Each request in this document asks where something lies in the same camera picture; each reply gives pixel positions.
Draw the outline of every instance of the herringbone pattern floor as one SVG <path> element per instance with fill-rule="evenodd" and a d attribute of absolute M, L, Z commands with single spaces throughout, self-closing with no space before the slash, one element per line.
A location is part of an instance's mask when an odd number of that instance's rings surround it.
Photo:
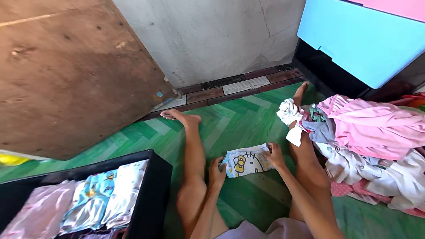
<path fill-rule="evenodd" d="M 207 160 L 223 156 L 227 150 L 250 147 L 264 142 L 281 145 L 289 168 L 295 169 L 285 136 L 288 132 L 276 116 L 279 104 L 291 98 L 301 83 L 261 94 L 223 102 L 186 112 L 198 114 L 203 121 L 200 135 Z M 323 100 L 312 85 L 303 104 Z M 176 212 L 176 195 L 182 183 L 184 130 L 177 121 L 163 118 L 131 124 L 69 161 L 31 161 L 16 167 L 0 168 L 0 182 L 6 180 L 88 165 L 94 162 L 153 148 L 173 168 L 170 202 L 165 220 L 165 237 L 182 238 Z M 276 170 L 226 179 L 218 208 L 229 227 L 248 220 L 261 230 L 289 212 L 291 196 Z M 422 238 L 425 219 L 409 216 L 384 205 L 372 206 L 349 197 L 334 198 L 338 224 L 347 238 Z"/>

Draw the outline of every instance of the concrete wall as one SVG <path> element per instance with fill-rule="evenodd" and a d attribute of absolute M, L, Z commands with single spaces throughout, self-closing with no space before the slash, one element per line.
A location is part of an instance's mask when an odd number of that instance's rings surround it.
<path fill-rule="evenodd" d="M 114 0 L 183 87 L 291 62 L 305 0 Z"/>

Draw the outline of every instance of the pink polka dot fabric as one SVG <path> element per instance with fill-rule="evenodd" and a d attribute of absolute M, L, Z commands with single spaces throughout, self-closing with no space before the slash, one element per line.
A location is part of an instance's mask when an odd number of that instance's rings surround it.
<path fill-rule="evenodd" d="M 368 195 L 371 197 L 376 198 L 377 200 L 384 202 L 384 203 L 390 203 L 391 198 L 387 196 L 382 196 L 376 193 L 371 193 L 365 189 L 366 184 L 368 184 L 368 180 L 362 179 L 353 185 L 349 185 L 345 182 L 337 183 L 334 180 L 331 182 L 331 194 L 332 196 L 344 196 L 349 192 L 355 192 L 357 194 L 361 195 Z"/>
<path fill-rule="evenodd" d="M 366 185 L 368 184 L 368 180 L 366 179 L 362 179 L 356 183 L 354 183 L 353 185 L 349 185 L 345 182 L 342 183 L 337 183 L 335 182 L 333 179 L 331 179 L 331 194 L 332 196 L 345 196 L 347 193 L 350 192 L 355 192 L 357 194 L 361 194 L 361 195 L 368 195 L 371 196 L 373 198 L 375 198 L 377 201 L 381 201 L 384 203 L 390 203 L 392 198 L 387 197 L 387 196 L 382 196 L 376 193 L 371 193 L 369 191 L 367 191 Z M 409 215 L 412 216 L 418 216 L 418 217 L 422 217 L 425 218 L 425 212 L 417 209 L 417 208 L 410 208 L 410 209 L 405 209 L 402 210 L 402 212 L 407 213 Z"/>

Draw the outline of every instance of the leg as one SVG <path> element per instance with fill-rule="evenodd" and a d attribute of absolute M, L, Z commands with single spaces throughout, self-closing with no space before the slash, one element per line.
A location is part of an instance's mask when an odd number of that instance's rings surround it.
<path fill-rule="evenodd" d="M 177 211 L 183 224 L 185 238 L 190 238 L 204 208 L 207 194 L 207 185 L 204 181 L 205 150 L 198 131 L 201 117 L 183 114 L 178 110 L 163 111 L 161 116 L 170 120 L 179 120 L 186 132 L 183 185 L 177 195 Z M 212 224 L 210 238 L 215 238 L 229 229 L 217 207 Z"/>
<path fill-rule="evenodd" d="M 296 106 L 299 107 L 301 105 L 301 100 L 307 87 L 308 83 L 303 83 L 295 93 L 294 104 Z M 289 129 L 292 129 L 295 124 L 296 122 L 292 122 L 289 125 Z M 331 200 L 331 181 L 316 157 L 309 134 L 303 131 L 301 134 L 301 146 L 297 147 L 289 143 L 289 151 L 297 166 L 295 178 L 319 204 L 329 219 L 336 223 Z M 304 222 L 303 215 L 294 200 L 289 211 L 289 218 Z"/>

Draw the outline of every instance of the brown tile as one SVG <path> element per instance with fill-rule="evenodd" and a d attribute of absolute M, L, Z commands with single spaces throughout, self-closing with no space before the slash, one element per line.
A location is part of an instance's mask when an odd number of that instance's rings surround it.
<path fill-rule="evenodd" d="M 239 99 L 239 98 L 242 98 L 242 97 L 245 97 L 245 96 L 258 94 L 258 93 L 260 93 L 260 91 L 258 90 L 258 88 L 255 88 L 255 89 L 241 91 L 241 92 L 234 93 L 234 94 L 228 94 L 228 95 L 217 97 L 217 98 L 214 98 L 214 99 L 209 99 L 208 105 L 215 105 L 215 104 L 219 104 L 221 102 Z"/>
<path fill-rule="evenodd" d="M 182 105 L 182 106 L 179 106 L 179 107 L 175 107 L 174 109 L 176 109 L 180 112 L 185 112 L 185 111 L 190 111 L 190 110 L 205 107 L 205 106 L 208 106 L 208 103 L 207 103 L 206 100 L 196 102 L 196 103 L 192 103 L 192 104 Z"/>
<path fill-rule="evenodd" d="M 201 84 L 190 85 L 190 86 L 178 88 L 177 91 L 181 92 L 182 94 L 190 94 L 193 92 L 202 91 L 202 86 Z"/>
<path fill-rule="evenodd" d="M 270 68 L 246 73 L 245 79 L 250 80 L 250 79 L 254 79 L 254 78 L 258 78 L 258 77 L 262 77 L 262 76 L 266 76 L 266 75 L 270 75 L 270 74 L 274 74 L 274 73 L 278 73 L 278 72 L 279 72 L 279 69 L 276 66 L 273 66 L 273 67 L 270 67 Z"/>
<path fill-rule="evenodd" d="M 155 112 L 150 112 L 149 114 L 143 116 L 141 119 L 136 120 L 136 122 L 140 122 L 140 121 L 145 121 L 145 120 L 150 120 L 150 119 L 154 119 L 154 118 L 158 118 L 160 116 L 160 113 L 162 111 L 155 111 Z"/>
<path fill-rule="evenodd" d="M 187 103 L 195 103 L 202 100 L 212 99 L 216 97 L 223 96 L 223 87 L 211 88 L 208 90 L 197 91 L 190 94 L 187 94 Z"/>
<path fill-rule="evenodd" d="M 264 85 L 261 86 L 260 88 L 258 88 L 260 90 L 260 92 L 266 92 L 266 91 L 271 91 L 280 87 L 284 87 L 287 85 L 292 85 L 293 83 L 291 82 L 291 80 L 285 80 L 285 81 L 280 81 L 280 82 L 276 82 L 270 85 Z"/>
<path fill-rule="evenodd" d="M 193 110 L 193 109 L 197 109 L 197 108 L 201 108 L 201 107 L 205 107 L 205 106 L 208 106 L 208 103 L 207 103 L 206 100 L 196 102 L 196 103 L 192 103 L 192 104 L 188 104 L 188 105 L 177 106 L 177 107 L 174 107 L 172 109 L 176 109 L 180 112 L 184 112 L 184 111 L 189 111 L 189 110 Z M 151 112 L 151 113 L 145 115 L 144 117 L 142 117 L 141 119 L 137 120 L 136 122 L 158 118 L 158 117 L 161 116 L 161 112 L 162 111 Z"/>
<path fill-rule="evenodd" d="M 296 84 L 296 83 L 300 83 L 304 81 L 306 80 L 302 79 L 301 77 L 297 77 L 297 78 L 291 79 L 291 84 Z"/>
<path fill-rule="evenodd" d="M 301 74 L 301 72 L 295 68 L 289 71 L 281 71 L 279 73 L 275 73 L 272 75 L 268 75 L 267 78 L 269 79 L 270 83 L 276 83 L 279 81 L 284 81 L 284 80 L 289 80 L 295 77 L 300 77 L 303 74 Z"/>

